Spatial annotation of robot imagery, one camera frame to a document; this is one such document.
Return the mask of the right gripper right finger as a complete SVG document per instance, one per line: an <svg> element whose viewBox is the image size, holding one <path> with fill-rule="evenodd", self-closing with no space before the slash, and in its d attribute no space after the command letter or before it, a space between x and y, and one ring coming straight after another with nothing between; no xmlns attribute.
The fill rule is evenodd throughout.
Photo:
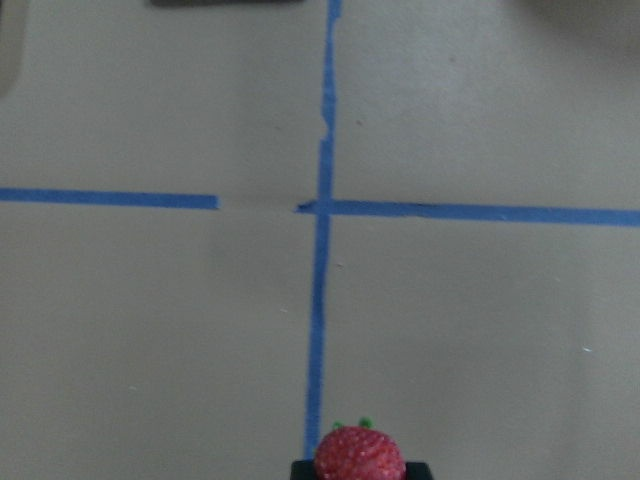
<svg viewBox="0 0 640 480"><path fill-rule="evenodd" d="M426 462L407 462L406 480L433 480L433 474Z"/></svg>

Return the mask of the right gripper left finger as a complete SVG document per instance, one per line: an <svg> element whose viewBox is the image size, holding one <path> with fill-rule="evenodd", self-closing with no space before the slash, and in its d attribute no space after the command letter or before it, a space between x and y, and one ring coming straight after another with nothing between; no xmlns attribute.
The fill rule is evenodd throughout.
<svg viewBox="0 0 640 480"><path fill-rule="evenodd" d="M291 463L290 480L316 479L317 475L312 460L295 460Z"/></svg>

